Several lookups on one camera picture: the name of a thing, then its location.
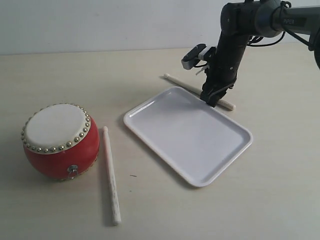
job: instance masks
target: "drum ring handle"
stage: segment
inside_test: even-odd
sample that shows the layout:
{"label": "drum ring handle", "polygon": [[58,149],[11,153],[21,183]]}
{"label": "drum ring handle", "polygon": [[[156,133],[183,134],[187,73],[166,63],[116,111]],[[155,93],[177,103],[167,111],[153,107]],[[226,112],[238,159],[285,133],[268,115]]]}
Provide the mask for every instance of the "drum ring handle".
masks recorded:
{"label": "drum ring handle", "polygon": [[77,165],[71,165],[67,169],[68,171],[68,179],[74,179],[76,176],[78,176],[78,166]]}

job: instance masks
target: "white tray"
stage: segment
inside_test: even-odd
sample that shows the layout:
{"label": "white tray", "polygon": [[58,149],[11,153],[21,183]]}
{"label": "white tray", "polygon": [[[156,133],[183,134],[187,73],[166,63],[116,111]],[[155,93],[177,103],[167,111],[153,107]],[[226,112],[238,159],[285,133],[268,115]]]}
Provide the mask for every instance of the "white tray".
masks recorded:
{"label": "white tray", "polygon": [[252,141],[252,134],[181,87],[129,111],[124,124],[189,184],[212,183]]}

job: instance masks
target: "tray rim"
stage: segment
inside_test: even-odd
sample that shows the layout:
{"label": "tray rim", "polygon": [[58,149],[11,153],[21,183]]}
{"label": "tray rim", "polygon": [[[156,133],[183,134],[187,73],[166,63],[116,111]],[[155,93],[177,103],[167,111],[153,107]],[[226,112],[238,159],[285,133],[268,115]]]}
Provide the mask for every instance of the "tray rim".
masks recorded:
{"label": "tray rim", "polygon": [[179,89],[180,91],[188,93],[192,98],[196,99],[197,101],[202,101],[201,99],[199,99],[194,94],[192,94],[189,91],[185,90],[183,87],[172,86],[172,87],[169,87],[169,88],[165,89],[164,91],[158,93],[157,95],[154,95],[153,97],[149,98],[148,100],[144,101],[143,103],[139,104],[138,106],[132,108],[131,110],[129,110],[123,116],[123,122],[124,122],[124,125],[130,131],[132,131],[149,149],[151,149],[154,153],[156,153],[166,164],[168,164],[176,173],[178,173],[187,183],[189,183],[191,186],[196,187],[196,188],[206,187],[206,186],[210,185],[223,171],[225,171],[226,168],[228,168],[253,143],[254,137],[253,137],[253,134],[246,127],[240,125],[238,122],[236,122],[235,120],[233,120],[229,116],[225,115],[224,113],[218,111],[214,107],[210,107],[209,106],[209,109],[211,111],[214,111],[215,113],[221,115],[226,120],[230,121],[231,123],[237,125],[237,127],[239,127],[242,130],[244,130],[249,135],[249,141],[235,155],[233,155],[229,159],[229,161],[227,161],[217,172],[215,172],[215,174],[211,175],[207,181],[203,181],[203,182],[193,181],[192,179],[188,178],[188,176],[186,174],[184,174],[178,167],[176,167],[173,162],[167,160],[166,157],[163,156],[163,154],[160,151],[158,151],[155,147],[153,147],[151,144],[149,144],[147,139],[144,138],[143,134],[139,130],[136,130],[135,128],[133,128],[129,124],[129,119],[131,117],[133,117],[132,114],[134,112],[137,112],[137,110],[139,110],[139,109],[141,109],[140,111],[142,111],[143,109],[148,107],[148,105],[150,103],[152,103],[154,101],[154,99],[156,99],[159,96],[164,95],[164,94],[166,94],[166,93],[168,93],[168,92],[170,92],[171,90],[174,90],[174,89]]}

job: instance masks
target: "table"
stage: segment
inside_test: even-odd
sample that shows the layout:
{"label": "table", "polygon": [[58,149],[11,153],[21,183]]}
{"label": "table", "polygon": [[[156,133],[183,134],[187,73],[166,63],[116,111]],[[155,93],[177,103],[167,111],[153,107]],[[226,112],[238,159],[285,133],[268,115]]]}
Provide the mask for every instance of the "table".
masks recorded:
{"label": "table", "polygon": [[[238,80],[217,107],[253,144],[212,184],[192,188],[123,124],[130,109],[172,86],[195,87],[189,49],[0,56],[2,240],[319,239],[320,71],[301,43],[247,48]],[[60,102],[109,128],[122,224],[111,225],[103,154],[88,172],[54,182],[27,161],[25,121]]]}

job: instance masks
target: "white drumhead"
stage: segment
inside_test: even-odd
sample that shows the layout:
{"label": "white drumhead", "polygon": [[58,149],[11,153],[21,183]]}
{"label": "white drumhead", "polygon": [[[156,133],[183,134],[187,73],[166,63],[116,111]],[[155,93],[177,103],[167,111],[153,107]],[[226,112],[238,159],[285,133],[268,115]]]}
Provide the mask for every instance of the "white drumhead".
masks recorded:
{"label": "white drumhead", "polygon": [[24,143],[39,153],[66,150],[79,143],[88,133],[90,118],[86,113],[82,108],[67,103],[48,106],[26,124]]}

